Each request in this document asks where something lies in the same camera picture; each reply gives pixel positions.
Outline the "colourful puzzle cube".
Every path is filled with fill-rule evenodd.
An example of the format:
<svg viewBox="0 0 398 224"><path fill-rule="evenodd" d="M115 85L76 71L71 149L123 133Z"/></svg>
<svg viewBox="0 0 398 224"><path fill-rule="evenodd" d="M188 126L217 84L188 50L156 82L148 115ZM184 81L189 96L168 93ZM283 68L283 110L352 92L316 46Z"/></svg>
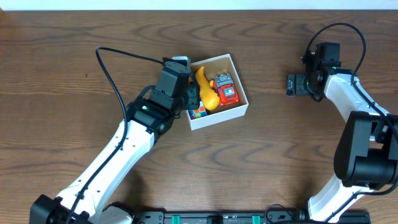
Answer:
<svg viewBox="0 0 398 224"><path fill-rule="evenodd" d="M200 105L196 110L188 110L188 115L191 120L202 118L207 116L206 108L202 101L200 101Z"/></svg>

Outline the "yellow rubber toy animal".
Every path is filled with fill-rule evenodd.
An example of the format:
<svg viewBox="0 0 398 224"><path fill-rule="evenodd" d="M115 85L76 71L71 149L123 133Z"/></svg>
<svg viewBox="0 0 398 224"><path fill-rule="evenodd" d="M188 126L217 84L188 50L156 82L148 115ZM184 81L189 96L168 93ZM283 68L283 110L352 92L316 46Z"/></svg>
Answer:
<svg viewBox="0 0 398 224"><path fill-rule="evenodd" d="M204 104L204 107L209 111L213 111L219 106L220 97L211 87L204 71L205 67L200 67L195 73L195 78L200 86L200 98Z"/></svg>

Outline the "red toy fire truck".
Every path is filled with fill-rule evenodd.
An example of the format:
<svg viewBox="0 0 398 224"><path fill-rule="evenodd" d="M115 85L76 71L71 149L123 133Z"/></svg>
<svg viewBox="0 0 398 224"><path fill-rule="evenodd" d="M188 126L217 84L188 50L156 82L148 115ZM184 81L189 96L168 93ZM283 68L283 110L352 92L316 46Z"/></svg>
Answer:
<svg viewBox="0 0 398 224"><path fill-rule="evenodd" d="M239 103L239 96L230 73L216 76L214 89L220 97L220 107Z"/></svg>

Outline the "white cardboard box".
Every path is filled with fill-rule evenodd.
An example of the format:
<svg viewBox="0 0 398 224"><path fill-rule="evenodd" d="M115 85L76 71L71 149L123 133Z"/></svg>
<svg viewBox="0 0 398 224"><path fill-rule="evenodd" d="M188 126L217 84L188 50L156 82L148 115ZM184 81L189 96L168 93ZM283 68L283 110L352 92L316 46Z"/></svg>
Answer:
<svg viewBox="0 0 398 224"><path fill-rule="evenodd" d="M234 81L239 96L239 103L207 112L208 115L203 118L191 119L190 113L186 111L185 114L192 131L244 116L249 106L248 99L230 54L193 62L190 68L195 73L202 66L205 67L204 74L207 79L214 79L214 77L221 73L229 73Z"/></svg>

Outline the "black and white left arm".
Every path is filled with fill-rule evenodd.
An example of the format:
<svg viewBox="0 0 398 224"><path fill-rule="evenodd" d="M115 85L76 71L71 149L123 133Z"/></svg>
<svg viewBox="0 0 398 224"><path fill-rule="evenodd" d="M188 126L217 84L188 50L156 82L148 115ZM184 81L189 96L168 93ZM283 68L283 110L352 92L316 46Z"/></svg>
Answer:
<svg viewBox="0 0 398 224"><path fill-rule="evenodd" d="M132 223L132 215L106 204L133 165L172 126L183 110L199 107L195 83L145 87L88 168L54 199L41 195L30 208L30 223Z"/></svg>

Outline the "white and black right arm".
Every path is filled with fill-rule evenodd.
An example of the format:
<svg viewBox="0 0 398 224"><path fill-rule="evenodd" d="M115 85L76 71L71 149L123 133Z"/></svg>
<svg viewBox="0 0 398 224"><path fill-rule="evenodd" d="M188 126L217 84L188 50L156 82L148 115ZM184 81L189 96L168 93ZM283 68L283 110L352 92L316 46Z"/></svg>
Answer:
<svg viewBox="0 0 398 224"><path fill-rule="evenodd" d="M288 75L287 95L327 98L346 122L334 155L334 174L307 201L309 220L336 223L361 197L387 195L397 188L397 116L379 106L340 61L304 63L305 73Z"/></svg>

